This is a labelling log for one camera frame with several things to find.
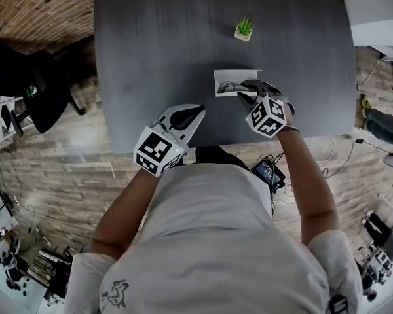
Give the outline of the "black device with screen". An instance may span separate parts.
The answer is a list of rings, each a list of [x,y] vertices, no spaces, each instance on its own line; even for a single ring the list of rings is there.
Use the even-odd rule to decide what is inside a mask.
[[[251,168],[251,172],[266,183],[273,193],[286,185],[286,176],[279,170],[273,160],[262,159]]]

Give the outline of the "white box with contents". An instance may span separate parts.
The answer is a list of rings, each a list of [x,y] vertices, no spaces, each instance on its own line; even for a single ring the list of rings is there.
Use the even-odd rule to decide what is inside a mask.
[[[226,69],[226,70],[215,70],[214,71],[214,82],[215,82],[215,96],[216,97],[236,97],[237,92],[217,93],[217,89],[220,83],[224,81],[231,81],[233,83],[239,83],[245,80],[257,80],[259,70],[255,69]],[[249,96],[256,96],[257,92],[249,90],[244,92]]]

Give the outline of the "person's white t-shirt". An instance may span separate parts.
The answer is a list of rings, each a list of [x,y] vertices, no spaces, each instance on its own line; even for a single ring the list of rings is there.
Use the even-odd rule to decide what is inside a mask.
[[[162,177],[119,259],[75,255],[64,314],[360,314],[361,303],[344,232],[302,244],[273,225],[260,179],[193,164]]]

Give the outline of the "dark grey table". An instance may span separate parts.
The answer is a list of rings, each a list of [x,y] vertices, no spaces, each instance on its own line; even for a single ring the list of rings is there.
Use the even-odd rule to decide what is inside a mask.
[[[243,17],[249,41],[234,37]],[[296,110],[303,137],[354,127],[355,49],[343,0],[94,0],[94,44],[113,152],[130,153],[172,105],[201,104],[191,146],[262,141],[235,97],[216,97],[214,71],[257,69]]]

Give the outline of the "black eyeglasses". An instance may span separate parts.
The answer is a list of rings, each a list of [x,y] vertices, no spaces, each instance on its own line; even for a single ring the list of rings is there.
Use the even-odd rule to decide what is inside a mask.
[[[239,84],[239,83],[233,83],[231,81],[224,81],[219,84],[217,93],[227,93],[227,92],[247,92],[250,89]]]

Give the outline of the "small green potted plant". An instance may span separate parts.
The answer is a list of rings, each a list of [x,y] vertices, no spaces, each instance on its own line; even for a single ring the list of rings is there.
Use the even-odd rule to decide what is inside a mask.
[[[243,17],[237,23],[234,37],[241,41],[249,41],[254,29],[253,20],[248,17]]]

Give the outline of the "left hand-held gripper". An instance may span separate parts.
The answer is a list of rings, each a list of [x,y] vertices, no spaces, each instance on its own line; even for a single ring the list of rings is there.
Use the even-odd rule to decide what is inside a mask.
[[[146,126],[134,147],[134,162],[155,177],[174,167],[188,150],[187,143],[206,114],[202,105],[168,107],[159,122]]]

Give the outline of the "person's right forearm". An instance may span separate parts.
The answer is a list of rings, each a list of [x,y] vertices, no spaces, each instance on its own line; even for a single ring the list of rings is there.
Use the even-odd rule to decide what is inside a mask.
[[[299,131],[282,129],[276,137],[286,157],[301,217],[301,241],[308,245],[319,234],[340,228],[335,200]]]

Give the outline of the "black office chair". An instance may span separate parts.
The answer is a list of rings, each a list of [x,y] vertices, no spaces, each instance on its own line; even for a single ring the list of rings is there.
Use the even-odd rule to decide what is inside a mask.
[[[32,54],[19,53],[0,43],[0,96],[21,97],[25,111],[9,112],[17,136],[23,136],[21,121],[30,117],[39,133],[44,133],[58,121],[70,104],[82,116],[71,95],[66,74],[54,56],[46,50]]]

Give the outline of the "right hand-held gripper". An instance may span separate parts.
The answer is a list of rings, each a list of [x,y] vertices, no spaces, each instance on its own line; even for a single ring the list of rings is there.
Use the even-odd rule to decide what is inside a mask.
[[[280,90],[260,80],[245,80],[241,86],[257,92],[257,97],[237,92],[237,98],[249,112],[246,122],[262,136],[273,138],[280,131],[295,131],[295,107]]]

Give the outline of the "person's left forearm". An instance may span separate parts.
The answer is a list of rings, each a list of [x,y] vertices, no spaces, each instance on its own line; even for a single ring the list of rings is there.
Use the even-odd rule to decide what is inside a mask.
[[[160,179],[139,170],[100,219],[90,251],[118,260],[131,246]]]

